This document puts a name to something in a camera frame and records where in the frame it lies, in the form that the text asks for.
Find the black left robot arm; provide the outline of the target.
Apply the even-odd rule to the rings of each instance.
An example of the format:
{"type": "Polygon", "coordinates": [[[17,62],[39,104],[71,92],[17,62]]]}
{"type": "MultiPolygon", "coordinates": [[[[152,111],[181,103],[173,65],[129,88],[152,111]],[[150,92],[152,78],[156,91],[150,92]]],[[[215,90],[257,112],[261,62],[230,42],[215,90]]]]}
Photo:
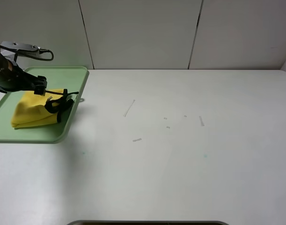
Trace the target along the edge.
{"type": "Polygon", "coordinates": [[[3,41],[0,44],[0,92],[33,91],[44,95],[47,80],[44,76],[34,76],[19,67],[19,56],[40,61],[52,61],[54,54],[36,45],[3,41]]]}

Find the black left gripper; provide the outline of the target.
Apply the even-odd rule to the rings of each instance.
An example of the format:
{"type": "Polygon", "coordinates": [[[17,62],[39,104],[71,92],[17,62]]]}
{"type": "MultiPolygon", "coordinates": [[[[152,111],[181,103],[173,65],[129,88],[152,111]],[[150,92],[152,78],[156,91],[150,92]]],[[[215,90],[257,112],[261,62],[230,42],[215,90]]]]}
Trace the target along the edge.
{"type": "Polygon", "coordinates": [[[45,76],[35,77],[24,72],[16,63],[8,59],[0,60],[0,92],[34,90],[35,95],[44,96],[45,87],[47,87],[45,76]]]}

